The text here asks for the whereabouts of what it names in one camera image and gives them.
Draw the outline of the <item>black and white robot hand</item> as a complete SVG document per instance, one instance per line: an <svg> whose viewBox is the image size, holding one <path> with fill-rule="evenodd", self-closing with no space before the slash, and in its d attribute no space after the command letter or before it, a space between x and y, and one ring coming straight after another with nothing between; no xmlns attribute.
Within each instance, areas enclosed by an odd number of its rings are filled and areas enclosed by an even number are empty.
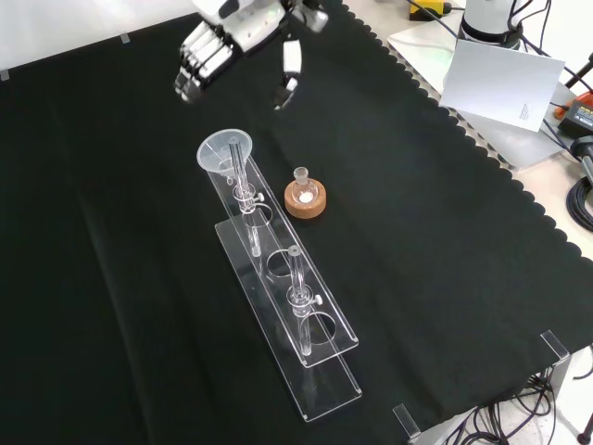
<svg viewBox="0 0 593 445"><path fill-rule="evenodd" d="M287 29L295 19L320 33L329 16L317 1L195 1L201 22L179 49L180 68L175 93L193 103L236 60L249 56L275 36L283 37L283 77L274 92L276 110L292 99L302 72L299 40Z"/></svg>

